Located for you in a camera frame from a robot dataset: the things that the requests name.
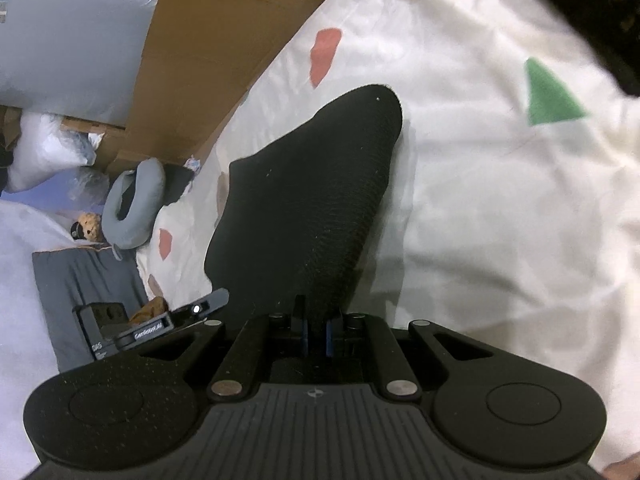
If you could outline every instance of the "plush toy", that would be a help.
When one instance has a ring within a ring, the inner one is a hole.
[[[96,213],[82,213],[78,221],[71,226],[71,236],[74,240],[88,240],[103,242],[102,219]]]

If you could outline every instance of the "neck pillow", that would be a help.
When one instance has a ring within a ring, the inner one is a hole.
[[[122,197],[130,186],[135,186],[135,192],[123,216]],[[163,195],[164,169],[156,158],[140,162],[135,171],[123,172],[113,183],[102,213],[102,232],[108,243],[114,248],[134,249],[148,241]]]

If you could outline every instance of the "robotic device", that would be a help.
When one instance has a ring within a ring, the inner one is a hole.
[[[39,479],[600,478],[597,394],[414,320],[197,321],[38,387]]]

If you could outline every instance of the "green triangle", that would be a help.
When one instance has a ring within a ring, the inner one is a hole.
[[[542,63],[530,57],[525,63],[529,76],[529,125],[571,121],[585,116],[575,98]]]

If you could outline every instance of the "cardboard box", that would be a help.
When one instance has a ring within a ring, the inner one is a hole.
[[[206,155],[245,92],[323,1],[158,0],[112,169],[141,156],[181,164]]]

